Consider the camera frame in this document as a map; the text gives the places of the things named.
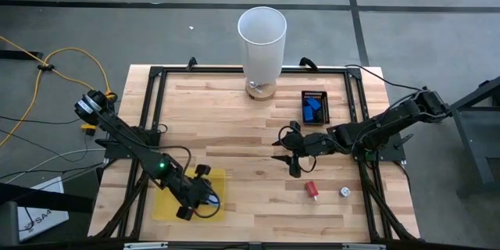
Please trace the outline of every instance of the yellow sticky note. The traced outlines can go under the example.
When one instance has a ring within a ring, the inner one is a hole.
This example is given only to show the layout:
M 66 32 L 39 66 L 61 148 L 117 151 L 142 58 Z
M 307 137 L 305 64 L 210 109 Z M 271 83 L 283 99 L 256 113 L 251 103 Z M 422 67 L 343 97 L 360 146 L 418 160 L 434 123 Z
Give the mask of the yellow sticky note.
M 195 169 L 189 168 L 186 170 L 186 176 L 194 177 Z M 202 219 L 193 214 L 191 221 L 204 221 L 204 222 L 220 222 L 226 219 L 224 214 L 224 202 L 225 202 L 225 190 L 226 190 L 226 171 L 224 169 L 212 169 L 207 177 L 212 183 L 212 189 L 219 195 L 220 198 L 220 210 L 219 212 L 208 219 Z M 176 221 L 176 222 L 187 222 L 176 217 L 177 210 L 180 207 L 180 203 L 175 199 L 168 188 L 160 190 L 156 188 L 156 198 L 155 198 L 155 208 L 153 209 L 152 218 L 154 220 L 165 220 L 165 221 Z M 215 206 L 211 205 L 200 205 L 197 209 L 198 213 L 201 215 L 210 215 L 215 210 Z

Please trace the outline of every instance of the gray floor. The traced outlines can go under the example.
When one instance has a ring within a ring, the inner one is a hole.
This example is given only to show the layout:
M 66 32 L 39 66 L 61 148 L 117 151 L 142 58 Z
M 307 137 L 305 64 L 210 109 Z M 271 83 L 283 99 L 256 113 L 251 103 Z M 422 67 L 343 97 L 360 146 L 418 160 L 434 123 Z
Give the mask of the gray floor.
M 128 2 L 339 4 L 348 0 L 92 0 Z M 500 0 L 358 0 L 360 5 L 498 6 Z M 242 10 L 223 9 L 60 9 L 0 7 L 0 35 L 30 50 L 84 48 L 100 59 L 112 89 L 119 95 L 131 63 L 235 64 L 240 52 L 236 22 Z M 285 63 L 307 56 L 320 65 L 358 63 L 350 12 L 285 10 L 288 21 Z M 427 85 L 453 103 L 480 82 L 498 76 L 500 14 L 361 12 L 371 66 L 387 79 L 416 87 Z M 0 43 L 0 48 L 9 48 Z M 71 77 L 104 88 L 98 68 L 79 54 L 61 54 L 53 63 Z M 20 117 L 30 102 L 36 77 L 32 62 L 2 61 L 0 114 Z M 73 104 L 85 91 L 46 74 L 34 120 L 73 120 Z M 389 87 L 394 101 L 405 91 Z M 12 122 L 0 120 L 10 130 Z M 79 123 L 48 126 L 25 123 L 18 135 L 59 153 L 84 148 Z M 474 177 L 455 124 L 417 124 L 404 133 L 412 180 L 412 199 L 422 237 L 432 242 L 500 248 L 500 198 L 477 196 L 460 201 L 455 190 Z M 89 147 L 95 147 L 91 141 Z M 50 152 L 11 138 L 0 149 L 0 175 L 25 170 L 52 157 Z M 45 169 L 64 170 L 97 163 L 100 153 L 82 162 L 56 160 Z M 30 186 L 53 174 L 30 175 L 18 184 Z

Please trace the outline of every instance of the white cable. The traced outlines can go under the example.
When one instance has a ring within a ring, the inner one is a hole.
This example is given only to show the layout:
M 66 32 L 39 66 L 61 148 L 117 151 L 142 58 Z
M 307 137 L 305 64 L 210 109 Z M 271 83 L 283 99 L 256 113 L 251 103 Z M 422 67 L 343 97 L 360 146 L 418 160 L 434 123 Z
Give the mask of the white cable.
M 30 171 L 32 171 L 32 170 L 35 170 L 35 169 L 37 169 L 38 167 L 40 167 L 40 166 L 42 166 L 42 165 L 44 165 L 44 164 L 46 164 L 46 163 L 49 163 L 49 162 L 51 162 L 52 160 L 57 159 L 57 158 L 59 158 L 59 157 L 61 157 L 61 156 L 65 156 L 65 155 L 72 155 L 72 154 L 74 154 L 74 153 L 78 153 L 78 152 L 102 152 L 102 151 L 105 151 L 105 150 L 106 150 L 105 148 L 89 148 L 89 149 L 80 149 L 80 150 L 77 150 L 77 151 L 72 151 L 72 152 L 64 152 L 63 154 L 56 155 L 56 156 L 54 156 L 54 157 L 52 157 L 52 158 L 50 158 L 50 159 L 45 160 L 44 162 L 42 162 L 42 163 L 40 163 L 40 164 L 38 164 L 38 165 L 36 165 L 36 166 L 31 167 L 29 170 L 25 171 L 24 173 L 21 173 L 21 174 L 19 174 L 19 175 L 15 176 L 14 178 L 10 179 L 9 181 L 7 181 L 7 182 L 6 182 L 6 184 L 10 184 L 10 183 L 11 183 L 11 182 L 13 182 L 15 179 L 17 179 L 17 178 L 19 178 L 19 177 L 23 176 L 25 173 L 28 173 L 28 172 L 30 172 Z

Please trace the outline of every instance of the red object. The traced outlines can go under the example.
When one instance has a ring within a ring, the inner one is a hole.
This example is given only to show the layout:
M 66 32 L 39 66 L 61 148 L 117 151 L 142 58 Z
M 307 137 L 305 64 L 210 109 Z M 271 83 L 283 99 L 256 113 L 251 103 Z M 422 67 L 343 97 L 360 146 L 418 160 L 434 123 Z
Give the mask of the red object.
M 314 198 L 314 200 L 318 200 L 318 189 L 313 181 L 305 183 L 305 190 L 307 191 L 309 197 Z

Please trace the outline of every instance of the wooden table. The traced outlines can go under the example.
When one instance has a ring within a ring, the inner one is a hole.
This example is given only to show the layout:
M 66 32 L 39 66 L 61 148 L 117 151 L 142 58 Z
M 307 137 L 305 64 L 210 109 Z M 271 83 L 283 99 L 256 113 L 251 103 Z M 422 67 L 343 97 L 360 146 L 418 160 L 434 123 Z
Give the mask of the wooden table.
M 119 114 L 130 125 L 139 123 L 149 67 L 130 66 Z M 378 67 L 370 70 L 382 74 Z M 384 82 L 364 71 L 362 78 L 370 115 L 381 113 L 388 107 Z M 350 121 L 343 76 L 282 74 L 275 98 L 266 102 L 248 98 L 244 82 L 242 73 L 170 73 L 167 77 L 160 123 L 166 124 L 169 131 L 162 135 L 161 145 L 189 147 L 194 156 L 192 167 L 202 163 L 227 171 L 226 219 L 197 223 L 155 221 L 152 210 L 156 187 L 150 183 L 141 240 L 369 241 L 359 171 L 350 155 L 320 156 L 316 169 L 303 173 L 300 179 L 289 176 L 283 162 L 270 158 L 286 152 L 271 146 L 278 130 L 290 120 L 302 120 L 302 90 L 328 91 L 329 126 Z M 357 92 L 354 96 L 358 105 Z M 325 127 L 303 126 L 302 131 L 324 132 Z M 184 151 L 169 153 L 180 163 L 187 159 Z M 305 169 L 312 162 L 302 159 Z M 118 160 L 104 172 L 89 235 L 99 232 L 122 203 L 129 169 L 130 161 Z M 418 237 L 405 175 L 391 162 L 381 163 L 380 171 L 387 203 L 410 233 Z M 317 202 L 304 191 L 308 180 L 314 180 L 318 187 Z M 351 190 L 347 198 L 339 195 L 342 187 Z M 379 212 L 374 209 L 377 229 L 382 234 Z

